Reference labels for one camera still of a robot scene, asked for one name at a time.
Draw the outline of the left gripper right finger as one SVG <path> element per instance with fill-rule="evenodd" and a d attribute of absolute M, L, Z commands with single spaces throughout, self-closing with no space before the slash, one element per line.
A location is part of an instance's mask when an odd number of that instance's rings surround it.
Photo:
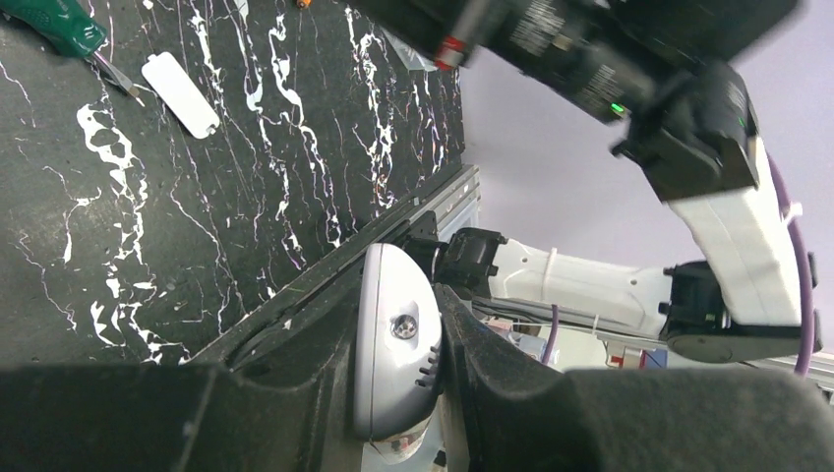
<path fill-rule="evenodd" d="M 559 373 L 437 286 L 451 471 L 829 471 L 833 411 L 751 368 Z"/>

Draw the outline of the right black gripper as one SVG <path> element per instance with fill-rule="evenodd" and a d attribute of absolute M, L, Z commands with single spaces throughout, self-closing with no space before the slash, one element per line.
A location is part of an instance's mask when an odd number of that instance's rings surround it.
<path fill-rule="evenodd" d="M 603 123 L 642 113 L 788 19 L 794 0 L 397 1 L 355 8 L 442 70 L 486 49 Z"/>

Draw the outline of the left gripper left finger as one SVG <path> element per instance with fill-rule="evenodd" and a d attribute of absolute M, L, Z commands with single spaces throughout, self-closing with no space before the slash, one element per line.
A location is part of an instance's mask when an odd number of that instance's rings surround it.
<path fill-rule="evenodd" d="M 332 284 L 237 369 L 37 366 L 1 373 L 5 471 L 357 471 L 359 280 Z"/>

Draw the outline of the white remote battery cover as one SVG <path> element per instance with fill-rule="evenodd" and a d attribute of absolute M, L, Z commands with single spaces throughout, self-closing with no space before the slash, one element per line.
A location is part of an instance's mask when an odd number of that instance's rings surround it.
<path fill-rule="evenodd" d="M 194 138 L 206 139 L 217 130 L 220 123 L 217 113 L 170 52 L 149 56 L 141 73 Z"/>

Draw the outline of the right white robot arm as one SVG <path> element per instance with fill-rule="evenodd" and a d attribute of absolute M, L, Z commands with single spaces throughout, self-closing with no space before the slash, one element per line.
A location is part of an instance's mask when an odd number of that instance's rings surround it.
<path fill-rule="evenodd" d="M 637 4 L 591 1 L 361 1 L 358 9 L 442 70 L 483 48 L 601 123 L 627 121 L 617 168 L 682 222 L 636 215 L 624 192 L 593 184 L 602 159 L 583 120 L 535 124 L 513 112 L 498 131 L 501 170 L 523 218 L 568 249 L 500 233 L 455 233 L 432 268 L 475 306 L 662 342 L 700 363 L 743 363 L 816 348 L 812 273 L 741 77 L 683 62 L 629 25 Z"/>

